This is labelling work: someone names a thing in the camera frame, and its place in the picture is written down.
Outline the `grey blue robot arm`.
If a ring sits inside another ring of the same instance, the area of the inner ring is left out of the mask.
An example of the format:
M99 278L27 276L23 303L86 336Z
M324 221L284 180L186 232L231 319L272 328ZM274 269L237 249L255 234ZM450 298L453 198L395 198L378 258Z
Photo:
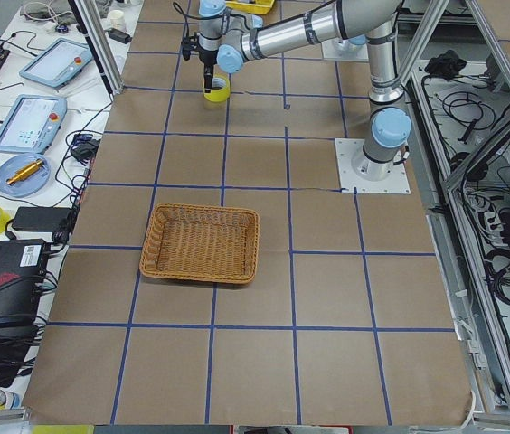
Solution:
M396 1L329 1L312 10L264 25L253 14L236 11L223 1L202 1L199 29L182 42L183 56L197 53L203 64L203 88L213 88L214 69L233 74L248 61L266 59L328 40L364 36L370 71L370 133L351 158L354 172L367 181L385 179L406 144L411 120L398 103L404 94L394 67Z

